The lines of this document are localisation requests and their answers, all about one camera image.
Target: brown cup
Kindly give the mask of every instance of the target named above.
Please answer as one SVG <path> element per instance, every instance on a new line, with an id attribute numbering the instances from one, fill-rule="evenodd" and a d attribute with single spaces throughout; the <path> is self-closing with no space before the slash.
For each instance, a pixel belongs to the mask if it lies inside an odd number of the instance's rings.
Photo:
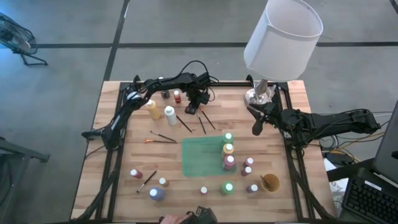
<path id="1" fill-rule="evenodd" d="M 262 177 L 261 188 L 266 192 L 276 192 L 279 190 L 280 182 L 274 174 L 266 174 Z"/>

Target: white lampshade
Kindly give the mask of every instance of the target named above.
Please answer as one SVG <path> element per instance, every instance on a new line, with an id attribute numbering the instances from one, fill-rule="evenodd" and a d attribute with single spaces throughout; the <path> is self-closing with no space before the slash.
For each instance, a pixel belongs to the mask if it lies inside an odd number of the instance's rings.
<path id="1" fill-rule="evenodd" d="M 301 0 L 268 0 L 244 49 L 248 73 L 266 80 L 295 80 L 305 70 L 323 31 L 322 21 Z"/>

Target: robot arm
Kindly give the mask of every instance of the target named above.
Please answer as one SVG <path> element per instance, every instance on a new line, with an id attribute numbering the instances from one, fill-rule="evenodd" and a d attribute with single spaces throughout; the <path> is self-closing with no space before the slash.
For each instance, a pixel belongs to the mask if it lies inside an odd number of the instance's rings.
<path id="1" fill-rule="evenodd" d="M 124 136 L 123 127 L 131 113 L 144 106 L 157 91 L 179 88 L 183 93 L 187 93 L 190 103 L 185 108 L 185 112 L 188 114 L 195 114 L 201 103 L 206 105 L 209 102 L 210 94 L 208 94 L 207 88 L 210 86 L 211 80 L 207 72 L 199 77 L 192 73 L 180 73 L 173 78 L 148 79 L 144 82 L 143 89 L 140 89 L 140 85 L 136 81 L 125 89 L 124 103 L 111 122 L 100 130 L 82 133 L 83 137 L 91 139 L 92 136 L 101 136 L 107 150 L 117 149 L 120 137 Z"/>
<path id="2" fill-rule="evenodd" d="M 306 147 L 312 140 L 347 132 L 372 134 L 381 128 L 373 114 L 366 109 L 320 115 L 300 110 L 281 110 L 273 98 L 263 105 L 250 104 L 248 110 L 255 117 L 252 133 L 258 136 L 263 123 L 279 128 L 292 147 Z"/>

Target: small paint bottle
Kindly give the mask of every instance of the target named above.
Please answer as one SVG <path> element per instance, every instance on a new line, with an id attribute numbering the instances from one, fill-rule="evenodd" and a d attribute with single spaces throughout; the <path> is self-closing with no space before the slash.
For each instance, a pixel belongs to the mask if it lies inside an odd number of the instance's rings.
<path id="1" fill-rule="evenodd" d="M 158 187 L 154 187 L 149 190 L 149 197 L 155 201 L 162 201 L 166 197 L 166 191 Z"/>
<path id="2" fill-rule="evenodd" d="M 159 109 L 157 108 L 155 101 L 149 100 L 147 103 L 147 109 L 152 119 L 160 118 Z"/>
<path id="3" fill-rule="evenodd" d="M 174 100 L 176 103 L 181 103 L 181 96 L 180 96 L 180 92 L 178 90 L 174 91 Z"/>
<path id="4" fill-rule="evenodd" d="M 227 143 L 223 147 L 223 158 L 232 155 L 234 152 L 234 146 L 231 143 Z"/>
<path id="5" fill-rule="evenodd" d="M 170 126 L 174 126 L 177 124 L 177 115 L 175 115 L 174 108 L 171 106 L 166 106 L 164 109 L 164 115 L 166 120 Z"/>
<path id="6" fill-rule="evenodd" d="M 200 188 L 200 193 L 203 194 L 203 195 L 207 194 L 207 187 L 201 187 Z"/>
<path id="7" fill-rule="evenodd" d="M 234 185 L 231 182 L 225 182 L 220 188 L 222 195 L 229 195 L 234 192 Z"/>
<path id="8" fill-rule="evenodd" d="M 224 170 L 231 170 L 235 167 L 235 158 L 233 156 L 226 156 L 224 158 L 223 168 Z"/>
<path id="9" fill-rule="evenodd" d="M 253 165 L 253 162 L 254 162 L 254 160 L 253 160 L 253 158 L 247 158 L 245 161 L 244 161 L 244 164 L 243 164 L 243 166 L 244 167 L 251 167 L 252 165 Z"/>
<path id="10" fill-rule="evenodd" d="M 130 171 L 130 174 L 131 174 L 133 177 L 137 178 L 137 179 L 141 179 L 141 178 L 142 178 L 142 172 L 139 172 L 139 171 L 136 170 L 136 169 L 132 169 L 132 170 Z"/>
<path id="11" fill-rule="evenodd" d="M 242 176 L 247 176 L 247 175 L 249 175 L 251 173 L 251 167 L 245 167 L 243 170 L 242 170 L 242 172 L 241 172 L 241 174 L 242 174 Z"/>
<path id="12" fill-rule="evenodd" d="M 259 187 L 256 184 L 252 184 L 252 185 L 249 185 L 248 187 L 246 187 L 246 191 L 248 193 L 256 192 L 258 189 L 259 189 Z"/>
<path id="13" fill-rule="evenodd" d="M 160 178 L 159 179 L 159 184 L 161 185 L 161 186 L 163 186 L 163 187 L 167 187 L 167 186 L 169 186 L 169 181 L 167 181 L 165 178 Z"/>
<path id="14" fill-rule="evenodd" d="M 162 90 L 160 91 L 160 95 L 162 95 L 163 99 L 169 99 L 170 98 L 170 91 L 168 90 Z"/>
<path id="15" fill-rule="evenodd" d="M 227 144 L 227 143 L 233 144 L 234 137 L 232 136 L 231 133 L 226 133 L 223 135 L 223 142 L 224 142 L 224 144 Z"/>

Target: gray floor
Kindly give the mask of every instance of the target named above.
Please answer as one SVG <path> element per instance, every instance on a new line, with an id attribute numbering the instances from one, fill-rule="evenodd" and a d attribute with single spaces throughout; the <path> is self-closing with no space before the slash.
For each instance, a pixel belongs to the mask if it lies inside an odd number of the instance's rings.
<path id="1" fill-rule="evenodd" d="M 307 0 L 323 19 L 320 42 L 398 42 L 389 0 Z M 266 1 L 131 0 L 120 43 L 247 42 Z M 5 0 L 0 12 L 32 30 L 41 44 L 112 43 L 123 0 Z M 26 67 L 0 49 L 0 136 L 51 153 L 32 162 L 15 209 L 16 223 L 68 220 L 110 49 L 39 49 L 48 67 Z M 391 111 L 398 99 L 398 47 L 317 47 L 305 73 L 313 112 Z M 189 60 L 221 80 L 246 76 L 243 48 L 118 49 L 111 80 L 171 77 Z M 192 65 L 193 72 L 201 67 Z M 380 123 L 388 116 L 377 117 Z M 379 141 L 354 144 L 360 159 Z"/>

